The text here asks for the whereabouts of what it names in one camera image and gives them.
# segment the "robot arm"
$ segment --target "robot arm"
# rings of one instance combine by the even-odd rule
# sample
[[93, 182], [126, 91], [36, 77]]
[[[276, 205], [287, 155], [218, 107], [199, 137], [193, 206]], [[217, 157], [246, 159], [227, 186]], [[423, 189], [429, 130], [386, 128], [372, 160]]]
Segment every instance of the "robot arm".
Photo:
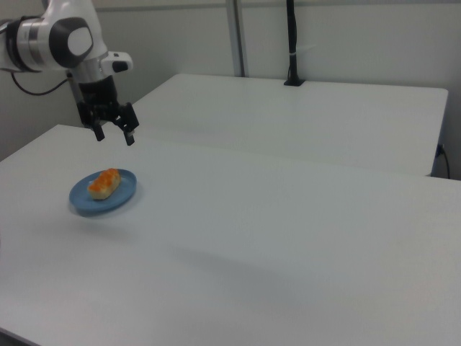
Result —
[[128, 145], [139, 125], [130, 103], [119, 105], [112, 75], [133, 68], [127, 53], [109, 52], [91, 0], [50, 0], [41, 17], [0, 21], [0, 69], [10, 72], [67, 71], [82, 123], [104, 138], [111, 121]]

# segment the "power cord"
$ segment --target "power cord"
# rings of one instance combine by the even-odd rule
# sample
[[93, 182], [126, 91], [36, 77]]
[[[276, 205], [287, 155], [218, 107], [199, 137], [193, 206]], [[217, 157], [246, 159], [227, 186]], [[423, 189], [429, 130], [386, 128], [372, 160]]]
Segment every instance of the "power cord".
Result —
[[443, 155], [445, 158], [445, 163], [447, 164], [447, 178], [451, 179], [449, 175], [449, 164], [448, 164], [447, 152], [445, 151], [443, 144], [437, 144], [437, 150], [435, 152], [435, 157], [437, 158], [440, 155]]
[[54, 88], [46, 91], [46, 92], [30, 92], [26, 89], [24, 89], [19, 83], [18, 81], [16, 80], [16, 77], [14, 76], [14, 73], [12, 72], [12, 78], [13, 78], [13, 82], [16, 84], [16, 86], [22, 91], [22, 92], [25, 92], [26, 94], [28, 95], [32, 95], [32, 96], [43, 96], [43, 95], [48, 95], [52, 92], [54, 92], [57, 88], [59, 88], [60, 86], [62, 86], [63, 84], [65, 84], [67, 82], [67, 79], [64, 79], [61, 83], [59, 83], [57, 86], [55, 86]]

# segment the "white table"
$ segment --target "white table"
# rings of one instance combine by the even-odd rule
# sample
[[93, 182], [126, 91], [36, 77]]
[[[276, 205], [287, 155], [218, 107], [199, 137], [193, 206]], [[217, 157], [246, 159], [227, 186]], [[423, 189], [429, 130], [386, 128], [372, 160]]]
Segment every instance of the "white table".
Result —
[[[73, 184], [130, 169], [94, 217]], [[40, 345], [457, 345], [459, 182], [58, 126], [0, 163], [0, 327]]]
[[446, 102], [443, 89], [311, 81], [296, 88], [180, 74], [135, 111], [143, 136], [424, 176]]

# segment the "white wall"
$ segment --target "white wall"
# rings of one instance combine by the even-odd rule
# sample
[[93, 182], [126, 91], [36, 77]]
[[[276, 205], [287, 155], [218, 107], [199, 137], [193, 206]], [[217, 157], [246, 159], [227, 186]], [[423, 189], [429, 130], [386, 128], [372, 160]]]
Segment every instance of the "white wall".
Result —
[[[107, 6], [104, 0], [95, 2]], [[154, 6], [142, 11], [98, 13], [107, 47], [128, 52], [135, 64], [133, 71], [115, 78], [119, 101], [135, 102], [181, 72], [234, 75], [225, 3], [195, 3], [199, 2], [210, 2], [210, 8], [206, 4], [193, 9]], [[0, 0], [0, 18], [41, 13], [40, 0]], [[17, 78], [25, 87], [38, 92], [53, 87], [64, 75], [46, 72]], [[0, 72], [0, 121], [0, 160], [56, 124], [80, 125], [67, 85], [50, 95], [33, 97], [19, 91], [5, 72]]]
[[[441, 142], [452, 176], [461, 179], [461, 4], [297, 6], [295, 11], [298, 47], [315, 46], [298, 56], [301, 76], [449, 90]], [[243, 4], [243, 27], [249, 76], [285, 79], [285, 7]], [[442, 159], [435, 173], [445, 175]]]
[[233, 76], [225, 8], [99, 12], [110, 50], [135, 68], [116, 76], [120, 99], [136, 101], [178, 73]]

